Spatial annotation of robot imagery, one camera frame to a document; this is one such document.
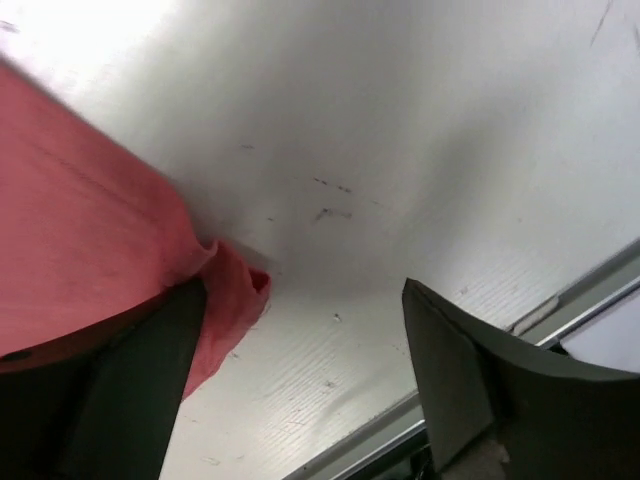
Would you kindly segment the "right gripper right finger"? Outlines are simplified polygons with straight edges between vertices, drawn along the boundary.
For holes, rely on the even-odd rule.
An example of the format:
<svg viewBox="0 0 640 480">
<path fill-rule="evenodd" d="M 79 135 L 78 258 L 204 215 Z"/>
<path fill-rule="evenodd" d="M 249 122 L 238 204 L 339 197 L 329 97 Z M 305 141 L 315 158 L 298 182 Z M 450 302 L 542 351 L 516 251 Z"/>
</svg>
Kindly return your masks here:
<svg viewBox="0 0 640 480">
<path fill-rule="evenodd" d="M 439 479 L 635 479 L 639 377 L 539 348 L 408 280 L 408 344 Z"/>
</svg>

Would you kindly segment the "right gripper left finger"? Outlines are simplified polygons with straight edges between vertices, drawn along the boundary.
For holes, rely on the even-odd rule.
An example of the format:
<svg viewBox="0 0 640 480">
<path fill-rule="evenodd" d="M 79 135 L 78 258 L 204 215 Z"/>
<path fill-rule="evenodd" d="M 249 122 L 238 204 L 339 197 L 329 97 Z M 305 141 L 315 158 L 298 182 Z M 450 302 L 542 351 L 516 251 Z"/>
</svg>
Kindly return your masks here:
<svg viewBox="0 0 640 480">
<path fill-rule="evenodd" d="M 203 282 L 192 279 L 2 355 L 2 478 L 158 478 L 206 301 Z"/>
</svg>

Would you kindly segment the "salmon pink t shirt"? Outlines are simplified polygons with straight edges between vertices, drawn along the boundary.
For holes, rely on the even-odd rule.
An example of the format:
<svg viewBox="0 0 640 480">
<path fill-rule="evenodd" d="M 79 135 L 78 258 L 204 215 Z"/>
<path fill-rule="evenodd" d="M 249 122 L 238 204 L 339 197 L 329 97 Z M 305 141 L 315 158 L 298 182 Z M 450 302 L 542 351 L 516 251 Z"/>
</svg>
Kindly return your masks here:
<svg viewBox="0 0 640 480">
<path fill-rule="evenodd" d="M 89 327 L 189 278 L 207 290 L 185 390 L 194 392 L 261 316 L 267 273 L 201 242 L 166 178 L 1 69 L 1 350 Z"/>
</svg>

